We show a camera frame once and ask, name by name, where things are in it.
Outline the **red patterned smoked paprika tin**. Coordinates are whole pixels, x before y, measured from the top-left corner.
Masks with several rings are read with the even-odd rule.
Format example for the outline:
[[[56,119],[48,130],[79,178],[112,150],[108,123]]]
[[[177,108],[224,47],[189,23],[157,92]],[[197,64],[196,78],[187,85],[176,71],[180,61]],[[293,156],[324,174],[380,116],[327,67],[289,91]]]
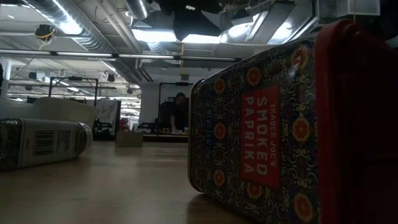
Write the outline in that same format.
[[[350,20],[194,84],[188,179],[262,224],[398,224],[398,50]]]

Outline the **glass spice jar white label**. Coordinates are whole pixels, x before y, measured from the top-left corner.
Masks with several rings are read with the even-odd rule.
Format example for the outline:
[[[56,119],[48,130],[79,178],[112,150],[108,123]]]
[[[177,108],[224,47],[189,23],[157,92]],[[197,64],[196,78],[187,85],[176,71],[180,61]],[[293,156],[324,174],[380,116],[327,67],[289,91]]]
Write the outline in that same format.
[[[85,123],[0,118],[0,170],[15,170],[77,158],[93,142]]]

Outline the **person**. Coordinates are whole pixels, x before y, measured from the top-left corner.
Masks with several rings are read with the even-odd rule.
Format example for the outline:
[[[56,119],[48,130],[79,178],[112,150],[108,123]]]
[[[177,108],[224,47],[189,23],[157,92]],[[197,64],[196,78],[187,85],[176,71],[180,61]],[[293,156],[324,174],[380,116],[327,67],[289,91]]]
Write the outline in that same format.
[[[175,96],[174,106],[170,115],[170,126],[172,132],[177,130],[184,131],[188,127],[188,107],[186,104],[186,96],[184,93],[177,93]]]

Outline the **long LED light bar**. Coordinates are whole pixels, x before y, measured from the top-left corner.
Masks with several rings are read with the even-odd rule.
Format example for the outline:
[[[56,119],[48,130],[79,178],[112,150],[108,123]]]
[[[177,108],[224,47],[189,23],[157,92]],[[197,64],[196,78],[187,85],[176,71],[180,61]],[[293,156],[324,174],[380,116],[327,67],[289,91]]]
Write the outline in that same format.
[[[193,60],[211,62],[239,62],[241,58],[231,57],[207,57],[192,55],[154,55],[154,54],[117,54],[117,53],[83,53],[83,52],[57,52],[43,50],[15,50],[0,49],[0,54],[4,55],[29,55],[40,57],[81,57],[101,59],[134,58],[134,59],[156,59],[156,60]]]

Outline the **bright ceiling light panel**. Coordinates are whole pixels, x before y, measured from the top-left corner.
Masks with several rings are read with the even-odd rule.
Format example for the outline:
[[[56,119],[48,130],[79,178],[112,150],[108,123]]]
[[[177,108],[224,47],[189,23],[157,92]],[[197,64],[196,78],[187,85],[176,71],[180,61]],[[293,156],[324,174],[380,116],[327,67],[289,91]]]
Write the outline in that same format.
[[[219,44],[222,41],[226,40],[226,35],[222,34],[219,36],[210,36],[210,35],[199,35],[199,34],[189,34],[184,37],[182,40],[178,40],[172,30],[140,30],[140,29],[132,29],[132,33],[135,38],[139,41],[144,41],[147,43],[155,43],[155,42],[183,42],[190,44]]]

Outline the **white patterned sheet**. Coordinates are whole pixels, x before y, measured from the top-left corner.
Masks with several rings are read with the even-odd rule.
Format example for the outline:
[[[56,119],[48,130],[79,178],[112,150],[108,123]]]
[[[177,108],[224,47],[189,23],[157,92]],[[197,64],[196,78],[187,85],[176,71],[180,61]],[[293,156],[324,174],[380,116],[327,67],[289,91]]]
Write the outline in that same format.
[[[96,104],[96,119],[101,124],[110,124],[112,128],[116,124],[116,115],[118,112],[118,101],[110,99],[100,99]]]

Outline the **grey ceiling air unit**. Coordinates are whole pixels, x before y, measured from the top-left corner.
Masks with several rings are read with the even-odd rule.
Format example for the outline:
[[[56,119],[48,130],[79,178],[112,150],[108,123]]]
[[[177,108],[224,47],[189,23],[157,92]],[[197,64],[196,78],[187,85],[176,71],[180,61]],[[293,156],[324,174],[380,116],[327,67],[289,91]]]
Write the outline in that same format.
[[[317,0],[319,17],[379,16],[380,0]]]

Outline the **clear plastic bin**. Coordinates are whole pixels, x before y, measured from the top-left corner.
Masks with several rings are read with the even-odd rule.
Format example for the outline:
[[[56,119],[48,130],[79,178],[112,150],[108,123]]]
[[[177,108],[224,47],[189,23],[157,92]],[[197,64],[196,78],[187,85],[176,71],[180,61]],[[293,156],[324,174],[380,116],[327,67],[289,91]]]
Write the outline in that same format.
[[[32,104],[0,99],[0,118],[35,118],[36,115]]]

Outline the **black aluminium table frame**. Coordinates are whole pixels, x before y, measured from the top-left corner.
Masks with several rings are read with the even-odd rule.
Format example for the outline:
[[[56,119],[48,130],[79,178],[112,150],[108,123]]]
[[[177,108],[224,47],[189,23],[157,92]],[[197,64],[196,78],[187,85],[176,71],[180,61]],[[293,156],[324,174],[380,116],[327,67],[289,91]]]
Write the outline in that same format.
[[[188,136],[186,134],[173,135],[173,134],[144,134],[144,142],[172,142],[172,143],[187,143]]]

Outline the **rectangular metal duct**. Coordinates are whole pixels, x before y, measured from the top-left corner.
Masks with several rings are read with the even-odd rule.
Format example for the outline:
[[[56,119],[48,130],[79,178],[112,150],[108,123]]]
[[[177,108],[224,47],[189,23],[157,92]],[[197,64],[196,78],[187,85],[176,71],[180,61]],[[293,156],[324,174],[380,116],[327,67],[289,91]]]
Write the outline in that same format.
[[[268,0],[246,37],[256,44],[281,45],[301,36],[317,21],[317,0]]]

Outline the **small silver ventilation duct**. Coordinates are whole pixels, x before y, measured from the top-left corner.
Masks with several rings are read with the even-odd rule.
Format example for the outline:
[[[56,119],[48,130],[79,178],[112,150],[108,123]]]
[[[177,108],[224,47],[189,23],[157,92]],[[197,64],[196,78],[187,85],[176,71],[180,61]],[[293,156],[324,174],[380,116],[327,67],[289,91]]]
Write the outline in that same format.
[[[146,0],[125,0],[126,6],[135,20],[145,19],[150,14]]]

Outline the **large silver ventilation duct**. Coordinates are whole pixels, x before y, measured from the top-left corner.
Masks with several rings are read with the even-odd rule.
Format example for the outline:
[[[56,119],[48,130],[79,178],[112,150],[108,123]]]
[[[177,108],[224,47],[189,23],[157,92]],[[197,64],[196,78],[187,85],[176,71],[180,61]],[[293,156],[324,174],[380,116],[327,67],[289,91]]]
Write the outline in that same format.
[[[72,0],[22,0],[89,52],[115,52]]]

